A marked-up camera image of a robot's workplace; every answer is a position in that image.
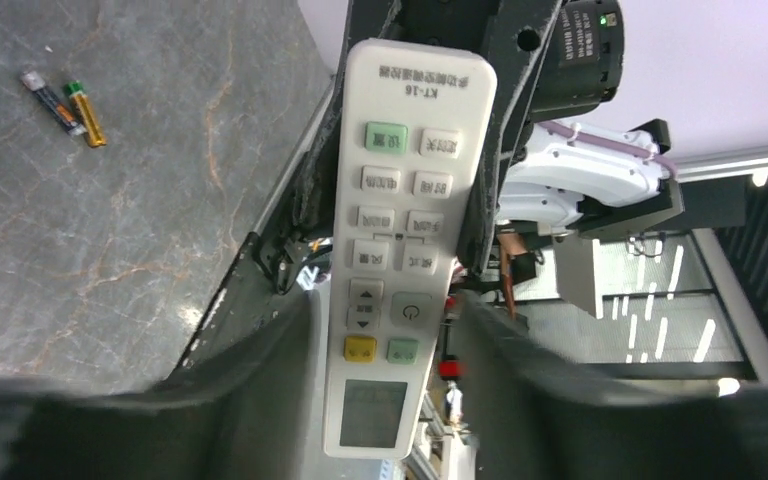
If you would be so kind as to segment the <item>white remote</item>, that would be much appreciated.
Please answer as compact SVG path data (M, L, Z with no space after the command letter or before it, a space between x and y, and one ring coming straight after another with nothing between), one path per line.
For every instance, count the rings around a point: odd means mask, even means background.
M412 449L496 87L469 51L367 39L347 54L323 412L331 457Z

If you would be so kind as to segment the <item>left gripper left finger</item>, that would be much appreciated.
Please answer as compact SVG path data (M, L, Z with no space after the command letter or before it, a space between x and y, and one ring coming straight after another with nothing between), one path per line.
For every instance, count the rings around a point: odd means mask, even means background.
M0 379L0 479L303 479L322 300L310 291L146 390Z

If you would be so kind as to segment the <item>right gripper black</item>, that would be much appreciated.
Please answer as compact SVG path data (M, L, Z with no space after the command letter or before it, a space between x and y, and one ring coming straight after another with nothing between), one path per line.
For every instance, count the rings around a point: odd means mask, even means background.
M401 9L399 1L301 1L304 20L333 77L330 99L296 181L293 226L310 232L333 217L348 52L362 40L386 37L396 18L395 40L477 53L497 75L457 248L470 273L482 273L492 248L497 195L506 171L501 154L519 139L562 5L550 0L431 0L403 1Z

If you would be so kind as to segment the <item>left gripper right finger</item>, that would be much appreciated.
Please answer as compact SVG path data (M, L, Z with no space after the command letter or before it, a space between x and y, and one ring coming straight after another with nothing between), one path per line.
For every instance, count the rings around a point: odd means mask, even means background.
M657 392L540 346L470 291L457 310L478 478L768 479L768 385Z

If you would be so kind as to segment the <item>dark AAA battery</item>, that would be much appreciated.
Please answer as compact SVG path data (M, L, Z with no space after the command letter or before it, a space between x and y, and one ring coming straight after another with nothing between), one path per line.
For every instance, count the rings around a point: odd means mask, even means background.
M19 79L67 134L80 136L86 133L84 125L36 71L25 71Z

